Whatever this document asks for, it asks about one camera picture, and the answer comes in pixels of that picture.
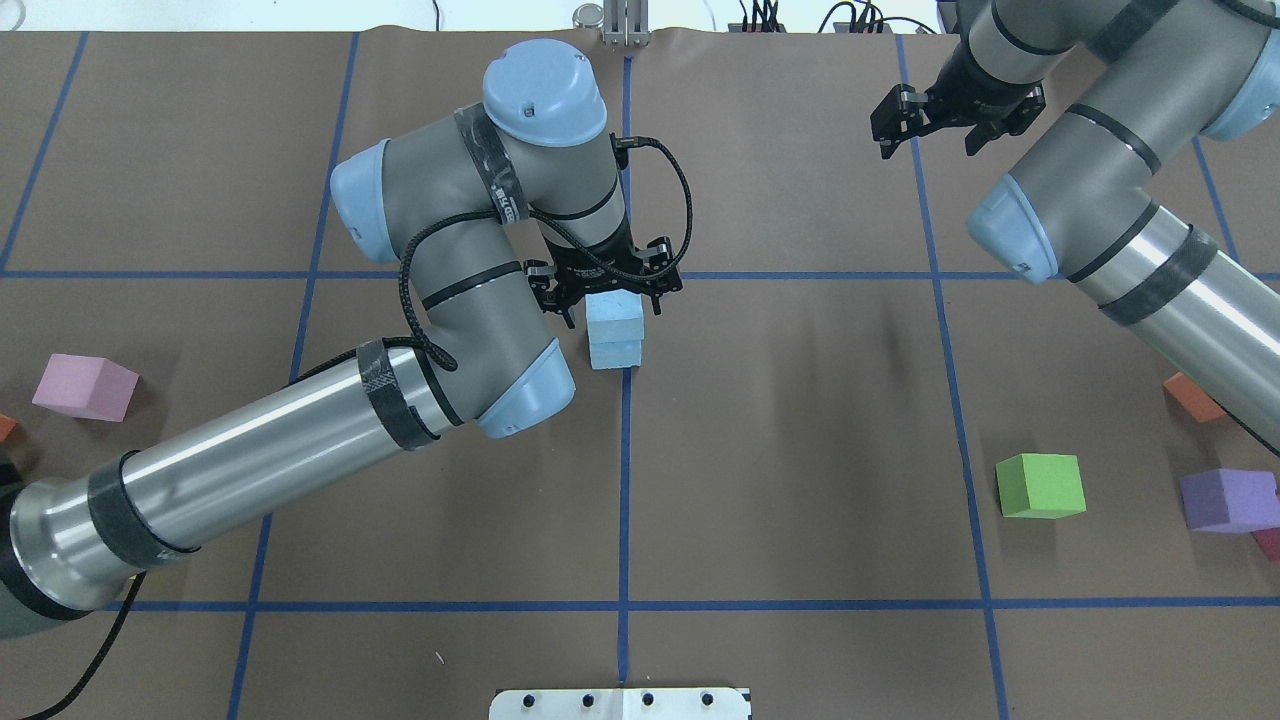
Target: blue joint cap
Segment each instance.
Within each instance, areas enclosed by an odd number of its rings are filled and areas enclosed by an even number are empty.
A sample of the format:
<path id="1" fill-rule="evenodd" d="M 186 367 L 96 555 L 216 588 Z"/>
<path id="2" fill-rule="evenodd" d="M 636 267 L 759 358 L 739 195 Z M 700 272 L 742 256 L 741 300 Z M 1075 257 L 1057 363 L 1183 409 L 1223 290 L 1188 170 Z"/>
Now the blue joint cap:
<path id="1" fill-rule="evenodd" d="M 1271 9 L 1280 17 L 1280 6 L 1272 3 Z M 1280 106 L 1280 31 L 1272 29 L 1235 99 L 1201 133 L 1213 140 L 1235 140 L 1262 124 L 1277 106 Z"/>
<path id="2" fill-rule="evenodd" d="M 582 145 L 608 119 L 586 55 L 547 38 L 512 45 L 489 64 L 484 109 L 507 135 L 544 147 Z"/>
<path id="3" fill-rule="evenodd" d="M 1021 186 L 1007 173 L 969 215 L 969 234 L 1032 284 L 1057 274 L 1057 255 L 1044 225 Z"/>
<path id="4" fill-rule="evenodd" d="M 563 410 L 573 400 L 575 389 L 559 340 L 553 338 L 476 424 L 492 438 L 513 436 Z"/>
<path id="5" fill-rule="evenodd" d="M 383 151 L 387 140 L 352 155 L 329 176 L 329 193 L 356 246 L 374 263 L 394 263 L 383 210 Z"/>

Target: purple cube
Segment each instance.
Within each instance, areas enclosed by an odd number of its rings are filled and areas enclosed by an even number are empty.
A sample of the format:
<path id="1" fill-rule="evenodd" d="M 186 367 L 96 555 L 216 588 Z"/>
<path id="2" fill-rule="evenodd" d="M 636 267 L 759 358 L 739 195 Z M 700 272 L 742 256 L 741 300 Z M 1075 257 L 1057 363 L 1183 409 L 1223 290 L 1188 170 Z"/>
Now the purple cube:
<path id="1" fill-rule="evenodd" d="M 119 423 L 137 384 L 137 373 L 105 357 L 55 354 L 31 402 L 72 418 Z"/>
<path id="2" fill-rule="evenodd" d="M 1276 478 L 1267 471 L 1210 470 L 1183 478 L 1187 527 L 1202 533 L 1280 528 Z"/>

